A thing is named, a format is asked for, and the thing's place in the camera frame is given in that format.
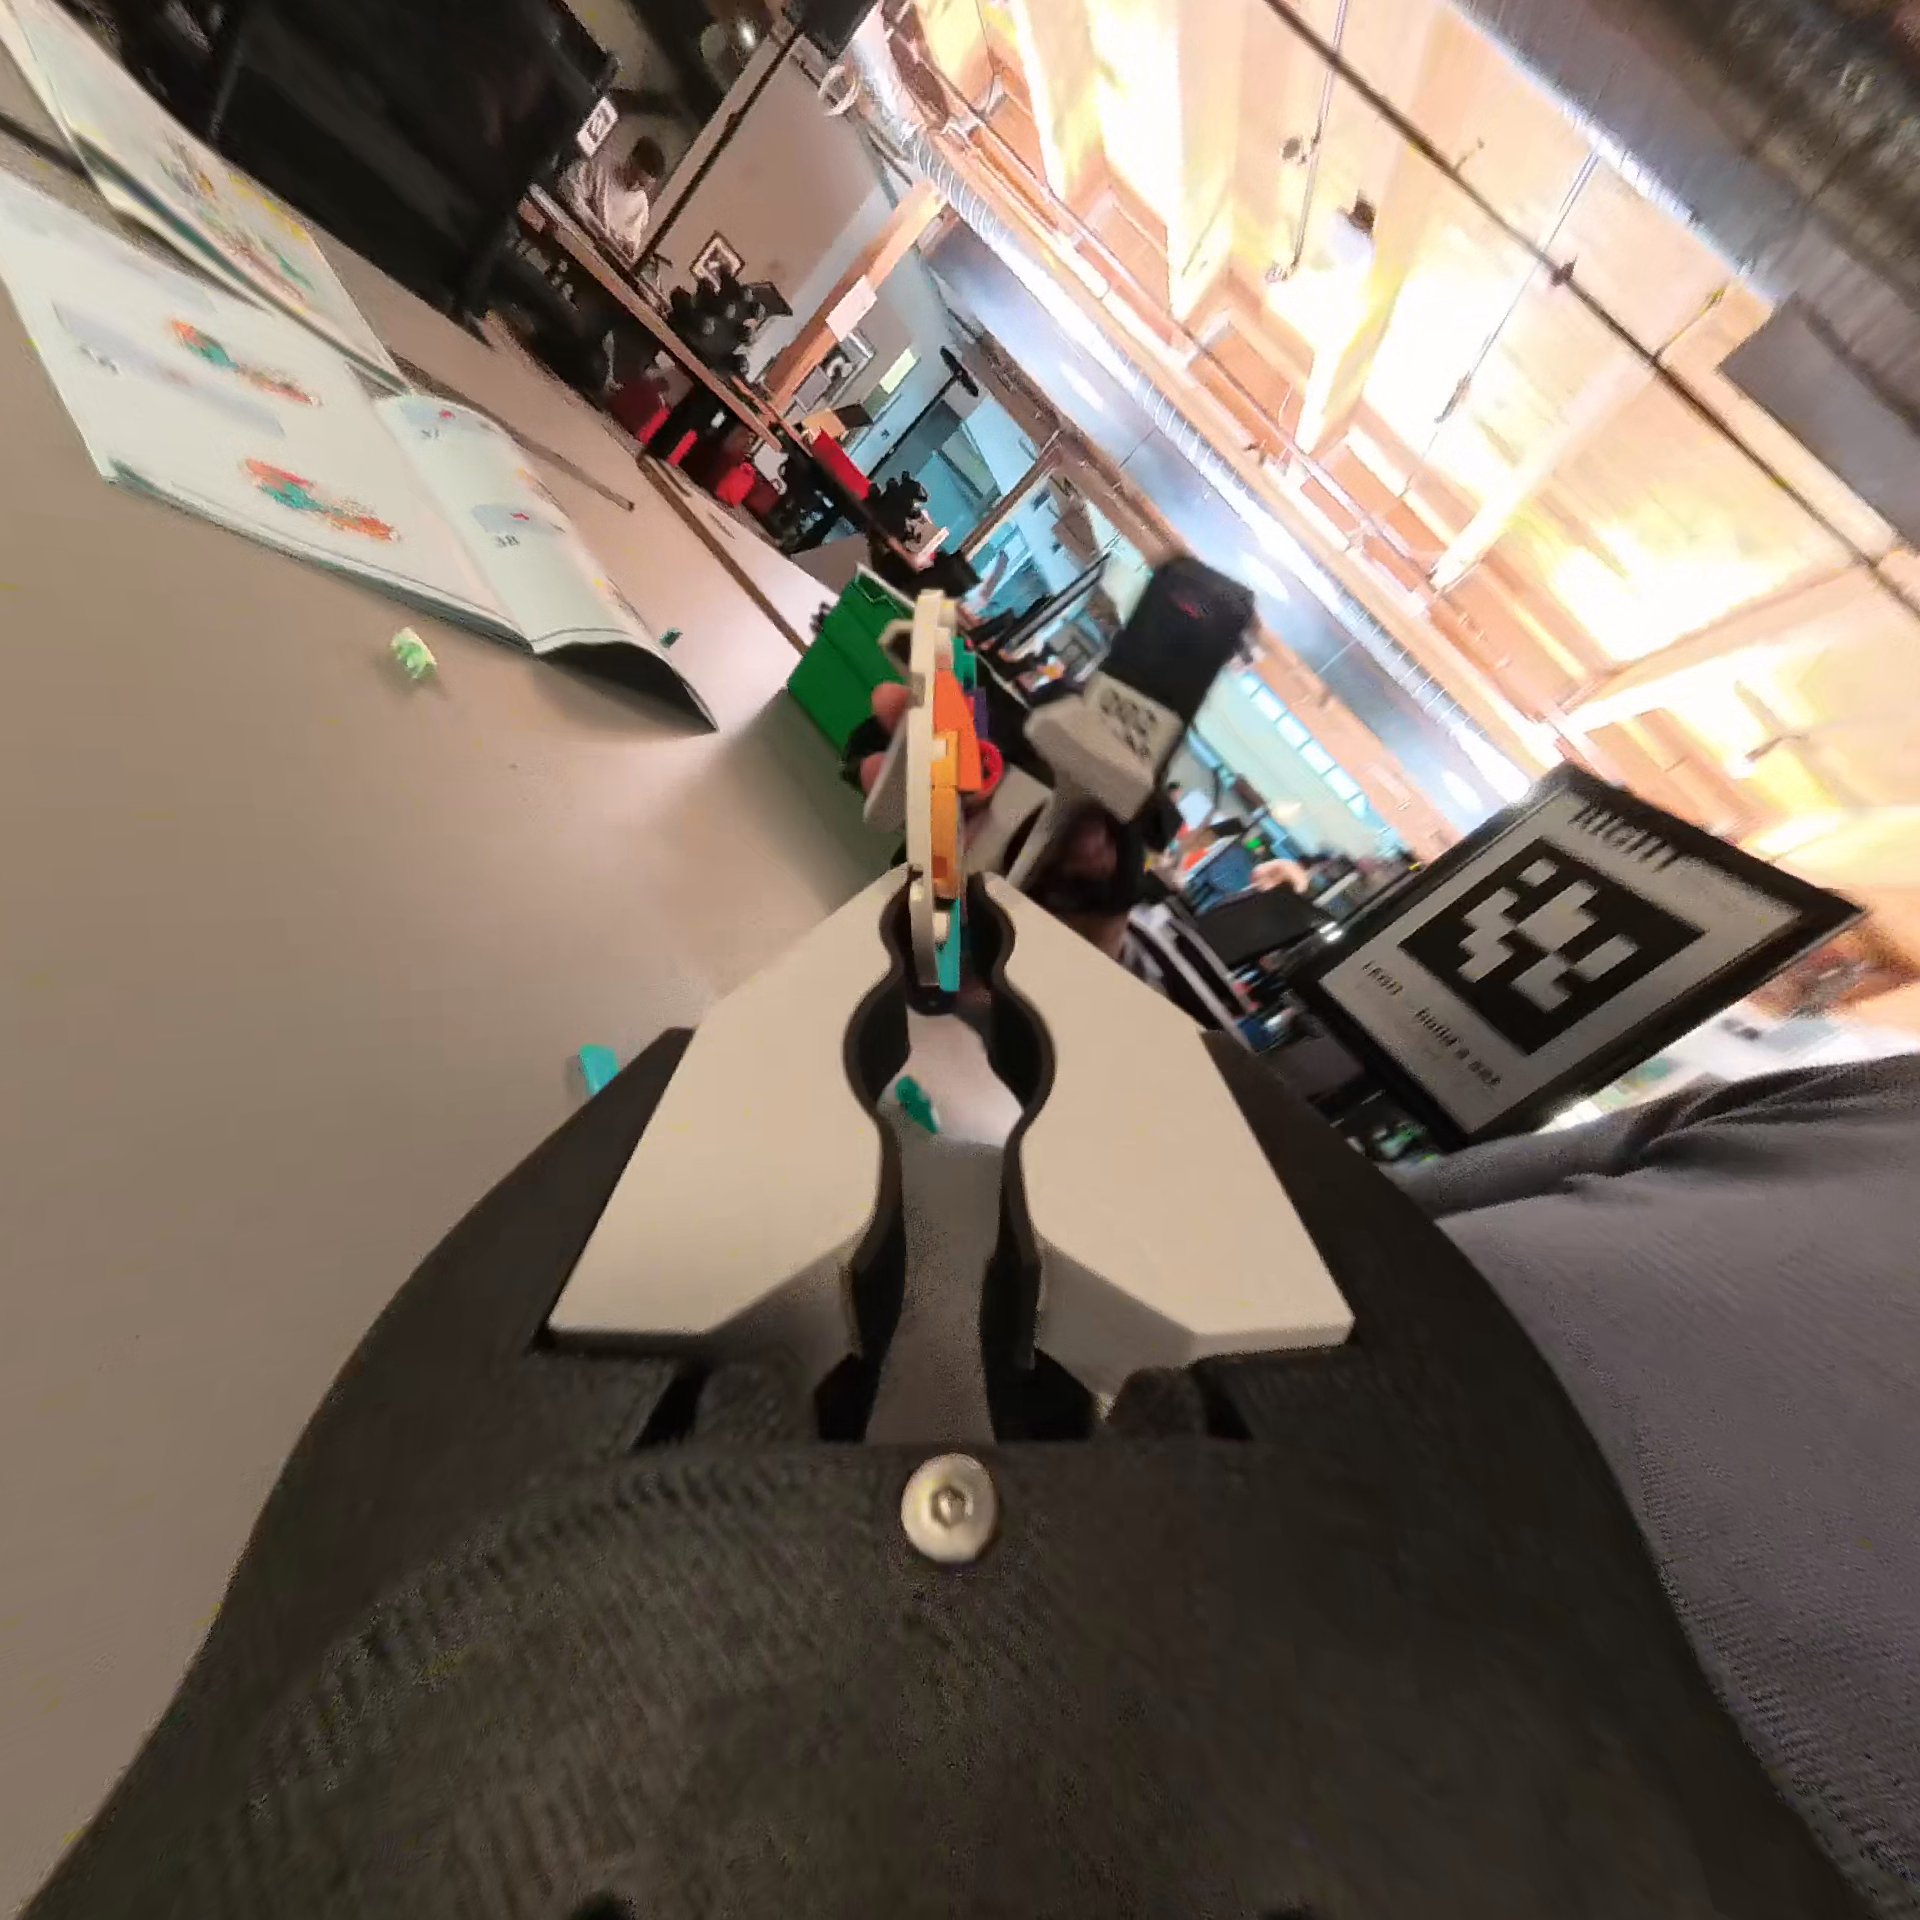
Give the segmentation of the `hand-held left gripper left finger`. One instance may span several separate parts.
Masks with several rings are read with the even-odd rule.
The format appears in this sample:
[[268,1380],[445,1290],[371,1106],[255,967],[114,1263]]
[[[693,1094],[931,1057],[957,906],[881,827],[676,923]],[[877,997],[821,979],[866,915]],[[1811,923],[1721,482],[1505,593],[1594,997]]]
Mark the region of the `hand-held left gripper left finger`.
[[546,1319],[551,1338],[866,1338],[899,1214],[905,877],[716,1004]]

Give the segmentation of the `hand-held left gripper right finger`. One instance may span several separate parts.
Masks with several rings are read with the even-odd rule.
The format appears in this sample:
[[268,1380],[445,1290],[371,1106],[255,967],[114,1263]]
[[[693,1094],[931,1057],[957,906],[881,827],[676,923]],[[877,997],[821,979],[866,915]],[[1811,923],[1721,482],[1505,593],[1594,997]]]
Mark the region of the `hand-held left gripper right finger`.
[[977,938],[1031,1345],[1343,1345],[1354,1307],[1207,1031],[1001,877]]

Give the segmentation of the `round colourful lego build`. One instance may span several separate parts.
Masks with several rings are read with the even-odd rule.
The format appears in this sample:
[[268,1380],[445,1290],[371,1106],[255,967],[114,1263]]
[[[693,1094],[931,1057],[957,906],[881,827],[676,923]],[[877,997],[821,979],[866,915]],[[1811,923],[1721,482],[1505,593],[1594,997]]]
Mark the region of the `round colourful lego build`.
[[861,817],[901,837],[905,954],[917,995],[946,1009],[970,964],[970,827],[991,801],[1003,758],[987,732],[977,652],[948,595],[922,593],[881,644],[902,670],[905,698]]

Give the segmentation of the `lego instruction booklet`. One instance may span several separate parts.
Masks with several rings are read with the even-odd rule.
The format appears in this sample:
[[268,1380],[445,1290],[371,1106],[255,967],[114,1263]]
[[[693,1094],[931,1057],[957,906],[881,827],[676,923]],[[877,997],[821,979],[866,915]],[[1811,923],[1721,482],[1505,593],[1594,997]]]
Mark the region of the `lego instruction booklet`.
[[162,110],[82,25],[55,4],[4,3],[2,39],[114,210],[300,322],[382,389],[404,389],[316,234]]
[[6,178],[4,290],[101,478],[718,729],[533,450]]

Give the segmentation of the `closed lego instruction booklet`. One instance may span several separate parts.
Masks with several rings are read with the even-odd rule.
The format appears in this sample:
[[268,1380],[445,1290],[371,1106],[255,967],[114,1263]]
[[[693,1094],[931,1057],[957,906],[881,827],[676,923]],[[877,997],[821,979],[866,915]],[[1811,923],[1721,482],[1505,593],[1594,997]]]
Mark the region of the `closed lego instruction booklet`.
[[162,110],[82,25],[55,4],[4,3],[2,39],[114,210],[300,322],[382,389],[404,389],[316,234]]

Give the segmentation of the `person's right hand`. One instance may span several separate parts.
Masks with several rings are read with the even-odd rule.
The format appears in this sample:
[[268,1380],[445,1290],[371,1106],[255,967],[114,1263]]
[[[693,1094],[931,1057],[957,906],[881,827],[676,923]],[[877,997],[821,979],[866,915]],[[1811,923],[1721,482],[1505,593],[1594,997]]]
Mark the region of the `person's right hand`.
[[1028,894],[1113,962],[1132,967],[1132,917],[1145,887],[1139,823],[1078,807],[1045,853]]

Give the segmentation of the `green plastic bin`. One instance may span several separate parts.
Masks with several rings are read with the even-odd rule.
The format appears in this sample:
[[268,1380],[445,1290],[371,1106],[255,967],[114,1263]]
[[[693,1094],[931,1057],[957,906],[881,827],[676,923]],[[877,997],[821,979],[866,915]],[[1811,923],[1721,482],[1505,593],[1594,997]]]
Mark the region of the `green plastic bin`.
[[860,567],[813,621],[812,644],[787,693],[837,750],[838,777],[860,796],[873,788],[894,748],[902,711],[902,644],[910,601]]

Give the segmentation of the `printed tag card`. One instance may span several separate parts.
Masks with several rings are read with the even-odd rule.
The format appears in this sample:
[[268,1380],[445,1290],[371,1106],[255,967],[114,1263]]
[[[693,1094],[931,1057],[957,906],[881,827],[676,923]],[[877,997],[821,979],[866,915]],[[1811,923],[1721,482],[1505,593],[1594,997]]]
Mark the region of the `printed tag card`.
[[1539,1130],[1863,915],[1564,764],[1357,911],[1290,989],[1459,1149]]

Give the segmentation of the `black mesh office chair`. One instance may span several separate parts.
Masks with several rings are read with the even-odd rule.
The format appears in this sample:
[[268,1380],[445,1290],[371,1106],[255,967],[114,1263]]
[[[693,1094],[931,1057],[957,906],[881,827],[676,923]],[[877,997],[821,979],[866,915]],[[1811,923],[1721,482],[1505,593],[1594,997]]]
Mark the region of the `black mesh office chair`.
[[459,322],[618,75],[549,3],[117,4],[114,23],[206,143]]

